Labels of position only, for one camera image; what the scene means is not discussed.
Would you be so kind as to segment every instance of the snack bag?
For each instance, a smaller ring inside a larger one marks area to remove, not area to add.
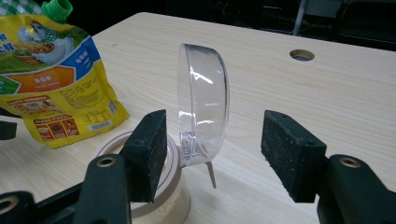
[[[92,37],[64,24],[71,9],[67,0],[43,7],[0,0],[0,107],[48,147],[108,132],[129,117]]]

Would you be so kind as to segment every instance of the green bag cap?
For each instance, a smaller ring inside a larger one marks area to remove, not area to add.
[[[73,11],[73,6],[68,0],[50,0],[49,3],[43,2],[41,11],[52,21],[65,24],[66,18]]]

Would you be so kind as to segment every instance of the light wood tabletop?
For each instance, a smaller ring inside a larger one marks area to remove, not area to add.
[[[181,44],[215,49],[230,83],[227,134],[206,166],[183,169],[191,196],[185,223],[319,223],[317,203],[294,203],[261,153],[263,114],[275,110],[327,145],[370,165],[396,190],[396,52],[292,35],[139,13],[93,37],[110,85],[130,117],[108,133],[50,149],[19,119],[17,137],[0,141],[0,194],[31,191],[37,202],[81,182],[92,153],[113,134],[166,109],[178,141],[177,55]],[[309,50],[309,62],[290,57]]]

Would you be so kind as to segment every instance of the clear plastic dish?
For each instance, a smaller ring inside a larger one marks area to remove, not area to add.
[[[219,153],[228,122],[224,61],[213,49],[183,44],[177,73],[182,160],[186,166],[210,162]]]

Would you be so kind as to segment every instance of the plastic lid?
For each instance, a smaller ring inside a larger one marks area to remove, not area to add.
[[[67,17],[72,13],[73,6],[68,0],[51,0],[43,2],[41,11],[52,21],[65,24]]]
[[[213,49],[183,44],[177,74],[182,162],[186,166],[206,163],[209,168],[228,123],[230,94],[224,62]]]

